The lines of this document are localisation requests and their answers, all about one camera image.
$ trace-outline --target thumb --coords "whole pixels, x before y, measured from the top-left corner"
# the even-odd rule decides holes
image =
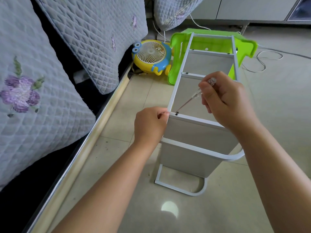
[[[211,111],[216,110],[217,108],[224,106],[224,103],[219,98],[215,89],[208,84],[208,82],[200,82],[199,87],[202,91],[202,95],[208,106],[210,107]]]
[[[167,123],[167,120],[169,119],[169,111],[166,111],[163,113],[160,117],[161,122]]]

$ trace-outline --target transparent screwdriver handle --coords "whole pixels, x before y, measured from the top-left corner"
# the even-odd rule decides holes
[[[216,83],[216,78],[210,78],[210,79],[208,79],[207,82],[208,82],[209,85],[214,86],[215,83]],[[198,89],[198,90],[196,91],[196,93],[194,93],[193,96],[192,96],[191,98],[196,98],[196,97],[200,96],[201,94],[202,94],[201,89]]]

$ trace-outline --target white metal shelf frame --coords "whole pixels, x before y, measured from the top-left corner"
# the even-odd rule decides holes
[[[223,53],[223,52],[214,52],[214,51],[204,51],[204,50],[195,50],[195,49],[190,49],[191,47],[191,42],[193,40],[193,37],[206,37],[206,38],[214,38],[214,39],[231,39],[232,42],[232,53]],[[209,121],[205,119],[200,119],[184,114],[178,114],[176,115],[174,111],[172,110],[173,103],[175,100],[175,96],[177,93],[177,89],[180,83],[181,78],[193,78],[193,79],[202,79],[205,77],[205,75],[200,75],[200,74],[193,74],[190,72],[184,72],[184,67],[185,63],[187,60],[187,57],[189,54],[200,54],[200,55],[209,55],[209,56],[222,56],[222,57],[229,57],[233,59],[233,67],[234,67],[234,72],[235,72],[235,80],[240,81],[239,77],[239,66],[238,66],[238,61],[237,61],[237,56],[236,56],[236,47],[235,47],[235,39],[234,36],[221,36],[221,35],[209,35],[209,34],[195,34],[192,33],[185,51],[185,55],[179,70],[179,74],[172,92],[172,96],[169,101],[168,105],[168,110],[170,111],[169,115],[169,120],[168,123],[172,120],[178,120],[178,121],[183,121],[186,123],[190,123],[193,125],[200,125],[203,127],[206,127],[207,129],[216,129],[217,130],[222,130],[224,132],[229,132],[226,128],[224,128],[222,125],[220,125],[217,122],[214,121]],[[187,194],[189,196],[198,196],[202,194],[206,187],[207,187],[207,179],[208,176],[213,172],[213,170],[222,162],[222,161],[233,161],[241,158],[244,155],[243,149],[240,150],[237,154],[234,155],[227,155],[227,154],[222,154],[218,153],[212,150],[204,149],[201,147],[193,146],[190,144],[186,144],[183,142],[179,142],[173,139],[168,139],[163,137],[161,139],[162,143],[162,150],[161,150],[161,163],[160,167],[158,169],[157,177],[155,180],[156,184],[159,184],[161,186],[173,189],[175,191]],[[189,162],[192,162],[192,168],[186,167]],[[194,170],[193,167],[197,164],[200,164],[201,170]],[[202,163],[206,163],[208,167],[202,167]],[[160,175],[162,171],[162,167],[166,166],[169,168],[173,168],[182,172],[186,172],[191,175],[199,176],[204,178],[204,185],[201,190],[199,190],[196,193],[189,192],[186,190],[183,190],[181,188],[178,188],[173,185],[166,184],[162,181],[160,181]]]

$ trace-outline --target fan grille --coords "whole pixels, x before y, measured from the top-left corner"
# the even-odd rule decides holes
[[[137,57],[139,60],[148,63],[155,64],[162,61],[166,56],[165,47],[158,42],[145,42],[139,48]]]

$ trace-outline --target green plastic stool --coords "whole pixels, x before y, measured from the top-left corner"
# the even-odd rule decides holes
[[[181,33],[173,34],[171,38],[170,46],[173,49],[172,53],[174,54],[173,66],[168,74],[168,83],[170,85],[175,85],[177,80],[178,72],[180,70],[187,45],[191,36],[191,33],[197,34],[209,34],[209,35],[222,35],[222,36],[234,36],[235,46],[238,49],[236,57],[238,60],[238,65],[241,66],[242,61],[245,56],[252,58],[255,54],[255,51],[258,47],[257,43],[252,40],[244,38],[242,35],[236,32],[227,32],[227,31],[213,31],[206,29],[196,29],[188,28]],[[232,54],[231,40],[230,39],[219,39],[219,38],[203,38],[203,37],[193,37],[192,43],[190,46],[191,49],[195,50],[206,50],[223,52]],[[235,80],[234,67],[231,67],[229,72],[229,77]]]

